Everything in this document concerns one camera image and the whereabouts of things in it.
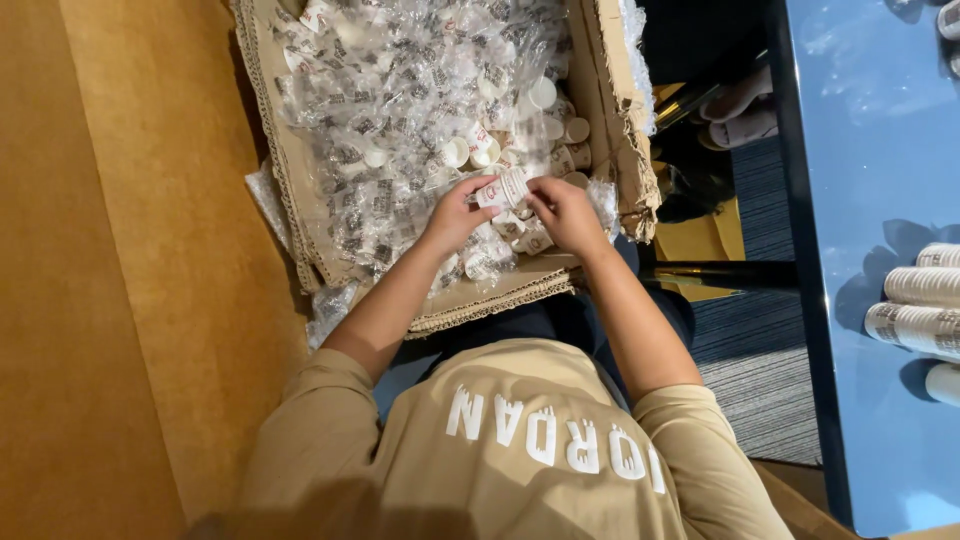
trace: person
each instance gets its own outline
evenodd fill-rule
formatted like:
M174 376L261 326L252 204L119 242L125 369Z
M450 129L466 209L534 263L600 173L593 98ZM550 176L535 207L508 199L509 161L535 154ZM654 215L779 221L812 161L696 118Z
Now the person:
M459 334L474 339L469 348L441 356L381 428L373 387L441 263L497 214L467 203L494 178L447 192L420 239L293 379L260 429L231 530L241 538L791 537L704 388L671 324L677 317L663 314L611 245L584 190L556 178L531 180L527 203L583 263L614 365L560 338L522 337L528 325L515 325L521 337L480 341L476 334L492 333L474 326Z

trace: slipper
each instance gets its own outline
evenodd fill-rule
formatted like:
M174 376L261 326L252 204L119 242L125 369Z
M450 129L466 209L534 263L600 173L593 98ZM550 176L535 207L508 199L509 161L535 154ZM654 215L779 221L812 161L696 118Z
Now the slipper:
M726 122L746 110L753 101L774 91L770 66L765 65L750 77L730 87L720 97L700 106L700 116L714 123Z
M776 135L780 130L773 105L772 100L757 103L735 118L710 124L697 138L710 150L724 151Z

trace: gray carpet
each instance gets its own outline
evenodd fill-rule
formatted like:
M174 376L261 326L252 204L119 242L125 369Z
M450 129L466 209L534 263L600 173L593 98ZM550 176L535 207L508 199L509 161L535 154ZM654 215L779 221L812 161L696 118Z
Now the gray carpet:
M776 138L734 150L748 260L793 260ZM819 463L800 300L746 293L693 305L693 357L750 457Z

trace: hand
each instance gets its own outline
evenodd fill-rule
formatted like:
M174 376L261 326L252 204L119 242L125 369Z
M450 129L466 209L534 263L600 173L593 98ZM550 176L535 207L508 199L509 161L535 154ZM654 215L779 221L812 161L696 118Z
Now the hand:
M527 205L555 244L580 260L610 248L610 240L583 189L550 176L536 177L527 182L527 187Z
M496 176L478 176L454 185L433 208L430 222L417 243L438 256L440 261L449 258L463 247L474 229L500 213L498 207L471 209L466 203L470 193L494 180Z

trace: table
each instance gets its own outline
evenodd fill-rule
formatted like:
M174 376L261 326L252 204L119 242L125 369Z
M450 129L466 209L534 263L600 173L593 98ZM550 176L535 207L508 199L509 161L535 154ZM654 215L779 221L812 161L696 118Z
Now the table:
M960 84L938 8L897 5L778 0L771 25L830 510L866 537L960 522L960 408L862 331L890 269L960 242Z

